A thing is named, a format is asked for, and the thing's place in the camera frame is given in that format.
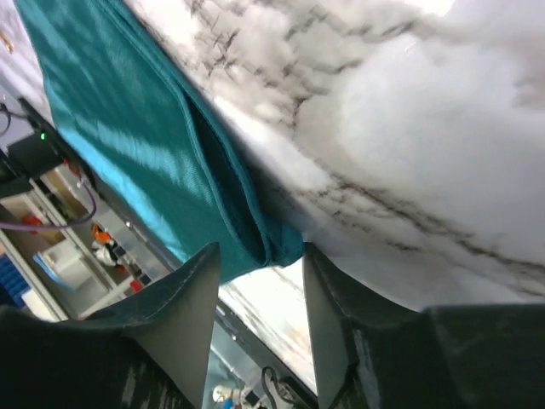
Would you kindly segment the teal cloth napkin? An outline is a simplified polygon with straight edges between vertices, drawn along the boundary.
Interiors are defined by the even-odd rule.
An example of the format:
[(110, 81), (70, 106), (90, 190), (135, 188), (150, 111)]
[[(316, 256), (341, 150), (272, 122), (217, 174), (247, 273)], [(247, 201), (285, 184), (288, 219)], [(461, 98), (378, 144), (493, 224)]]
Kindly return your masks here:
[(181, 262), (285, 267), (301, 233), (262, 208), (231, 131), (120, 1), (19, 1), (63, 139)]

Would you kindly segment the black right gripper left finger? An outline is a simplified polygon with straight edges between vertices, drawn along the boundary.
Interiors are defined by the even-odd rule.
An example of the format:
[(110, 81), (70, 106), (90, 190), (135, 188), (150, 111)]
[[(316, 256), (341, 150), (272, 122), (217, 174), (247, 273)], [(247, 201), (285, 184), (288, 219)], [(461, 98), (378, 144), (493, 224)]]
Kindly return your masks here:
[(1, 309), (4, 408), (199, 408), (221, 272), (208, 244), (181, 268), (85, 320)]

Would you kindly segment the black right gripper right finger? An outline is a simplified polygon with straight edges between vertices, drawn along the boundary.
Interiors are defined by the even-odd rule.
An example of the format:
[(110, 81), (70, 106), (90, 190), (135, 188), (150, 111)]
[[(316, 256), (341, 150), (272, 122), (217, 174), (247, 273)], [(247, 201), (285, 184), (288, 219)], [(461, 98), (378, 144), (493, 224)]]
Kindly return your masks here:
[(322, 408), (541, 408), (541, 304), (404, 308), (316, 246), (304, 291)]

